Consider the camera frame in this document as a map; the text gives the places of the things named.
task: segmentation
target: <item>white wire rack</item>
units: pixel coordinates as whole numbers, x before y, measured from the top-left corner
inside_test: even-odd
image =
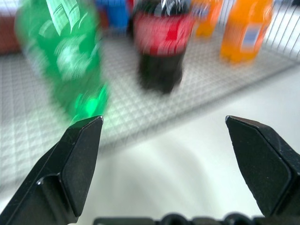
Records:
[[[19,0],[0,0],[0,16],[14,16]]]
[[[225,0],[219,29],[233,0]],[[179,88],[169,96],[144,92],[137,83],[138,55],[125,37],[104,38],[103,73],[110,84],[109,106],[100,148],[108,153],[139,137],[219,103],[240,90],[298,65],[300,9],[275,5],[264,48],[251,65],[230,66],[219,59],[222,32],[210,41],[192,40],[184,59]],[[47,85],[33,75],[19,54],[0,56],[0,196],[21,184],[36,161],[69,126],[49,99]]]

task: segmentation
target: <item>sprite bottle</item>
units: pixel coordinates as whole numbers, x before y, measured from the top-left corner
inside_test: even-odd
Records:
[[[23,0],[15,29],[36,73],[73,122],[101,115],[107,84],[101,78],[98,17],[78,0]]]

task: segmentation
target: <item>cola bottle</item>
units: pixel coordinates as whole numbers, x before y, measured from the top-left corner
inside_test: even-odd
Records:
[[[135,7],[139,77],[146,89],[170,93],[182,80],[182,61],[194,20],[188,0],[141,0]]]

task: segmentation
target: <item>fanta bottle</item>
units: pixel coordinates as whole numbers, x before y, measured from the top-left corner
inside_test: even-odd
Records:
[[[218,22],[223,0],[192,0],[192,15],[195,17],[195,35],[210,37]]]
[[[272,0],[237,0],[228,16],[221,57],[231,62],[254,59],[271,20]]]

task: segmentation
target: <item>blurry bottle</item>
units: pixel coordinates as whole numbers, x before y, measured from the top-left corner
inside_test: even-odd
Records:
[[[170,93],[182,79],[182,61],[194,24],[185,0],[141,0],[135,9],[135,44],[142,86]]]
[[[130,17],[128,20],[128,25],[127,25],[127,30],[126,30],[126,34],[129,35],[129,37],[133,40],[134,39],[134,21],[133,21],[133,17],[136,14],[136,11],[138,6],[139,6],[139,2],[142,0],[127,0],[128,5],[129,5],[129,9],[130,9]]]
[[[135,1],[134,0],[126,0],[126,3],[127,3],[127,8],[128,8],[129,14],[131,15],[133,12],[133,7],[135,4]]]
[[[14,23],[17,4],[0,3],[0,54],[19,52],[20,47],[15,36]]]
[[[214,32],[221,12],[223,0],[192,0],[192,15],[197,37],[209,38]]]
[[[96,0],[96,5],[105,9],[109,28],[116,31],[126,30],[130,11],[126,0]]]
[[[100,4],[96,4],[96,7],[100,18],[100,28],[102,30],[107,30],[109,28],[109,21],[106,8]]]
[[[272,20],[272,0],[237,0],[231,9],[221,56],[232,62],[254,59]]]
[[[106,106],[97,25],[96,11],[76,0],[24,0],[17,13],[24,53],[73,121],[100,115]]]

